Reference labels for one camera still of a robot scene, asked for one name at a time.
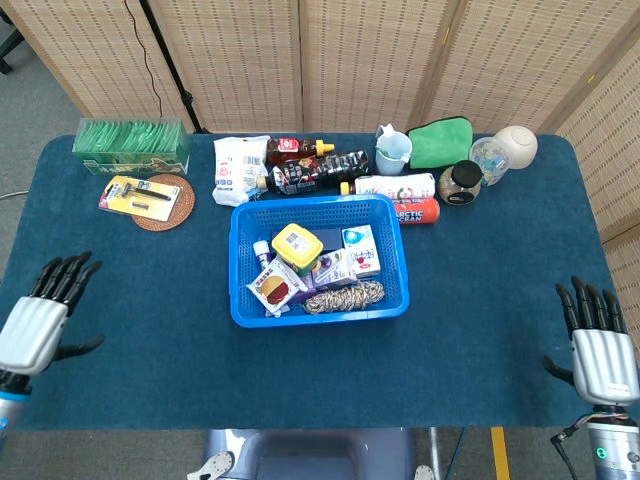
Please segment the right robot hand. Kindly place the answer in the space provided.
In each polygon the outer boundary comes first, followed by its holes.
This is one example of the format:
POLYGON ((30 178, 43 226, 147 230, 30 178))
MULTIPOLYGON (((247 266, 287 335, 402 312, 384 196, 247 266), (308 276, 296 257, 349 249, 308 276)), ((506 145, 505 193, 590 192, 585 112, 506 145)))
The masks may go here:
POLYGON ((634 344, 618 298, 573 276, 570 292, 557 283, 571 347, 572 367, 558 366, 544 355, 541 364, 552 377, 572 386, 596 412, 623 416, 639 401, 639 373, 634 344))

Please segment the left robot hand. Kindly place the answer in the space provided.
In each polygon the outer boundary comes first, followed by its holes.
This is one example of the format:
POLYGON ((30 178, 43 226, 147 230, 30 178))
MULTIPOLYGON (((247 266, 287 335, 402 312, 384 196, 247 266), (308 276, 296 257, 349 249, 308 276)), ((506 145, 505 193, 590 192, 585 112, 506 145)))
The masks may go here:
POLYGON ((84 356, 101 346, 104 336, 63 345, 66 325, 91 277, 102 263, 89 263, 89 251, 56 257, 43 266, 29 293, 20 297, 1 329, 1 393, 28 395, 30 379, 51 363, 84 356))

